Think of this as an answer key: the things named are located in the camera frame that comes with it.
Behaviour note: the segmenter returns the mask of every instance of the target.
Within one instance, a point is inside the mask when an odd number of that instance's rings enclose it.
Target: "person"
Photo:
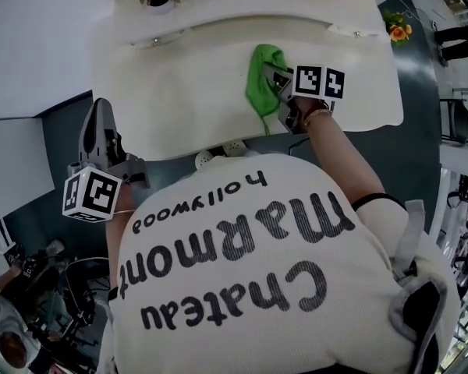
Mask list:
[[[434,33],[435,42],[439,46],[439,57],[443,65],[453,59],[468,58],[468,26],[458,26],[452,29],[438,30]],[[443,48],[447,41],[464,41],[462,43]]]
[[[40,344],[33,339],[27,325],[14,305],[1,296],[5,287],[22,273],[22,263],[16,260],[0,276],[0,356],[15,369],[22,369],[36,357]]]
[[[234,143],[134,213],[121,188],[97,372],[435,372],[459,298],[420,202],[296,104],[322,170]]]

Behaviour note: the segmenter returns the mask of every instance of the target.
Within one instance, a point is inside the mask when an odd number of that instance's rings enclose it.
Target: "gray floor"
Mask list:
[[[381,10],[403,12],[398,0],[389,0]],[[413,36],[408,44],[394,47],[398,67],[404,122],[372,132],[349,133],[359,151],[373,166],[387,192],[406,201],[423,199],[430,228],[438,194],[440,109],[438,88],[427,40],[421,25],[410,20]],[[78,135],[91,98],[78,101],[43,117],[44,137],[56,190],[23,206],[5,218],[12,239],[22,243],[27,253],[60,238],[71,256],[106,256],[103,224],[85,224],[61,215],[62,187],[66,166],[76,160]],[[248,147],[287,153],[302,136],[277,135],[247,140]],[[309,143],[293,150],[292,155],[318,164]],[[147,169],[153,190],[171,185],[195,170],[194,156],[171,161],[149,162]],[[151,192],[139,192],[141,203]]]

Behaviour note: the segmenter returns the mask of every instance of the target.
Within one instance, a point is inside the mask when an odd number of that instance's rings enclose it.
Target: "orange flower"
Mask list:
[[[401,26],[397,26],[390,32],[390,38],[393,41],[403,41],[405,39],[409,39],[406,31]]]

